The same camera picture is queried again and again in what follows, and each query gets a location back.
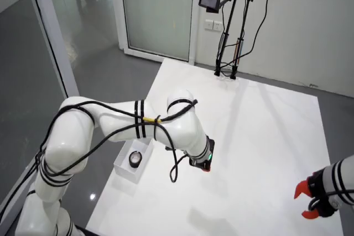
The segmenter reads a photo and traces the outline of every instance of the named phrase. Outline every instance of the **white tabletop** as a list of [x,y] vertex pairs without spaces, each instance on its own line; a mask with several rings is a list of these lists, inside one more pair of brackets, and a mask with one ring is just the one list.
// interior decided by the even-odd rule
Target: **white tabletop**
[[330,164],[317,98],[165,59],[147,100],[166,110],[168,95],[188,89],[215,140],[211,172],[179,165],[154,150],[139,184],[112,171],[87,229],[113,235],[343,235],[340,215],[306,220],[310,198],[296,184]]

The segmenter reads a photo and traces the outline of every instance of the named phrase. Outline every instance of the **microphone stand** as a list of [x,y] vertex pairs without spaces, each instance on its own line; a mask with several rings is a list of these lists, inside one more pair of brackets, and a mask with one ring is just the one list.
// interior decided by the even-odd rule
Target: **microphone stand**
[[249,6],[250,2],[253,2],[253,0],[247,0],[247,2],[246,2],[246,7],[244,9],[244,14],[243,14],[243,21],[242,21],[240,37],[238,38],[238,42],[237,42],[236,48],[235,48],[235,58],[234,58],[234,61],[233,61],[233,64],[232,64],[232,72],[231,72],[231,75],[230,75],[230,78],[233,79],[233,80],[236,79],[237,69],[238,69],[238,66],[240,64],[240,56],[241,56],[240,53],[241,53],[242,45],[243,45],[244,25],[246,23],[246,16],[247,16],[248,6]]

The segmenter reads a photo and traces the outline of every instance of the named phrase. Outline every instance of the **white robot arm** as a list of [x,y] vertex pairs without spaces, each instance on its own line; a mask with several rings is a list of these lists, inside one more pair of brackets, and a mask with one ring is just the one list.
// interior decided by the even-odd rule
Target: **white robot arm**
[[[209,171],[214,141],[204,133],[195,114],[195,103],[190,92],[176,91],[168,97],[167,116],[160,117],[144,100],[114,104],[83,97],[64,100],[61,110],[65,111],[56,117],[52,125],[16,236],[67,235],[69,231],[71,235],[83,235],[76,230],[68,213],[60,208],[59,201],[73,175],[85,168],[88,155],[105,139],[117,142],[155,138],[172,148],[173,153],[174,149],[184,151],[191,166]],[[101,127],[106,137],[90,150],[95,126]]]
[[314,172],[301,181],[294,198],[301,193],[312,197],[308,211],[302,213],[306,219],[330,217],[343,204],[354,206],[354,155]]

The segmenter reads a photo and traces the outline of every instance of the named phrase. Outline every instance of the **white box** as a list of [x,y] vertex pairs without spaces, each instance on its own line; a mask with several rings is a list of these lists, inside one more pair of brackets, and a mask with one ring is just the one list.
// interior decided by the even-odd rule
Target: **white box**
[[[116,174],[134,183],[138,183],[151,156],[152,150],[153,144],[151,138],[126,141],[121,152],[119,152],[116,160],[114,161],[114,169]],[[137,168],[133,168],[129,164],[129,155],[133,151],[140,151],[142,154],[142,161]]]

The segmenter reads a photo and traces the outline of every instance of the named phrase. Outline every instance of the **end effector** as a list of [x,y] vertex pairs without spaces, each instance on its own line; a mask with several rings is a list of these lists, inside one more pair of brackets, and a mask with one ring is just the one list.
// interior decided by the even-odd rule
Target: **end effector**
[[338,161],[314,172],[301,181],[295,190],[294,198],[301,193],[313,198],[307,211],[302,213],[306,219],[330,217],[343,204],[354,206],[354,156]]

